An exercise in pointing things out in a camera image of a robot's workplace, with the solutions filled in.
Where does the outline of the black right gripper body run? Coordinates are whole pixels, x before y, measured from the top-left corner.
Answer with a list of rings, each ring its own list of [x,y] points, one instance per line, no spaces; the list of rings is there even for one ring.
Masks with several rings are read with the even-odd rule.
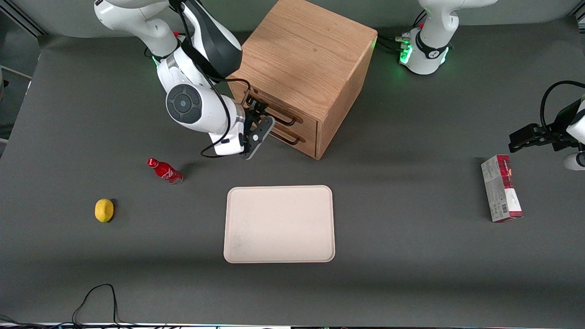
[[[243,125],[243,152],[241,156],[254,156],[262,142],[262,122],[254,121],[254,112],[250,111],[250,102],[246,109],[246,119]]]

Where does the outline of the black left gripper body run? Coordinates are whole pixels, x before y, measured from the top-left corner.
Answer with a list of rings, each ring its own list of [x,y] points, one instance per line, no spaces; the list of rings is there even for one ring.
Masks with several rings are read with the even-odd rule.
[[[577,124],[584,122],[584,100],[579,99],[565,106],[555,117],[553,123],[547,124],[544,106],[542,106],[543,138],[551,141],[554,151],[565,148],[584,149],[584,129]]]

